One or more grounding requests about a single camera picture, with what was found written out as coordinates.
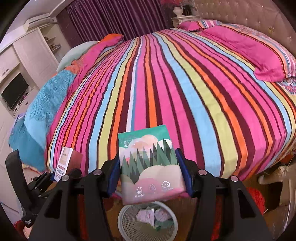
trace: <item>white plastic basket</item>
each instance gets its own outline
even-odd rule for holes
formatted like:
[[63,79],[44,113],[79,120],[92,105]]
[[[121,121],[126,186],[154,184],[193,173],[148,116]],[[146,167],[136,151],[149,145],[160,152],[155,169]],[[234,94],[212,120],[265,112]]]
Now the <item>white plastic basket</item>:
[[167,229],[157,231],[147,223],[137,220],[140,209],[146,209],[151,203],[124,206],[118,216],[118,229],[126,241],[173,241],[178,231],[178,222],[173,211],[162,202],[152,202],[165,209],[174,224]]

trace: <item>metal screw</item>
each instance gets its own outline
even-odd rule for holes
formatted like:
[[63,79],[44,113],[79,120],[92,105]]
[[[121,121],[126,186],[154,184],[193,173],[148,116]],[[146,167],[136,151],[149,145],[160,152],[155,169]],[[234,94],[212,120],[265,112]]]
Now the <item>metal screw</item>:
[[68,180],[69,180],[69,176],[68,175],[62,176],[62,181],[63,182],[66,182]]
[[94,175],[95,176],[99,176],[99,175],[101,175],[102,174],[102,171],[100,170],[100,169],[96,169],[96,170],[94,170]]
[[205,176],[205,175],[207,174],[207,171],[204,170],[204,169],[200,169],[200,170],[198,171],[198,174],[199,174],[199,175],[202,175],[202,176]]
[[231,176],[230,179],[231,179],[231,181],[233,181],[235,183],[239,180],[237,176]]

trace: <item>striped bed sheet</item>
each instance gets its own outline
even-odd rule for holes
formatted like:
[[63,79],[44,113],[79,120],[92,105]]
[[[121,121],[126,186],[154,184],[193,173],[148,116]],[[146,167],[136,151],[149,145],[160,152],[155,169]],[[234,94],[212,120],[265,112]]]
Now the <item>striped bed sheet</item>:
[[66,97],[47,136],[55,169],[62,147],[91,172],[115,157],[117,134],[165,124],[174,148],[214,176],[241,179],[295,147],[296,98],[256,79],[239,53],[198,33],[162,30],[104,51]]

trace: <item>light green pillow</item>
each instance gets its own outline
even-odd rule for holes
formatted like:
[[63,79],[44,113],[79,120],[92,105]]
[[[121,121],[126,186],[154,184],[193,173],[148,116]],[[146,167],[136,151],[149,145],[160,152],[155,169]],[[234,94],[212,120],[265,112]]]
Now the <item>light green pillow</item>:
[[68,53],[65,54],[65,56],[62,58],[61,62],[59,63],[59,66],[57,67],[57,73],[66,68],[67,66],[70,66],[73,60],[79,59],[82,55],[84,55],[93,45],[97,44],[98,41],[89,41],[85,42],[83,44],[80,44],[71,50],[68,51]]

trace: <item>headboard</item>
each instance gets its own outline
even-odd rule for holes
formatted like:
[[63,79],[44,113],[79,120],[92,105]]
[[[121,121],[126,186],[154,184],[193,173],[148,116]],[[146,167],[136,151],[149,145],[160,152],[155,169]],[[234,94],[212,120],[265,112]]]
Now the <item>headboard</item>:
[[296,57],[296,32],[272,0],[195,0],[195,5],[202,18],[256,29]]

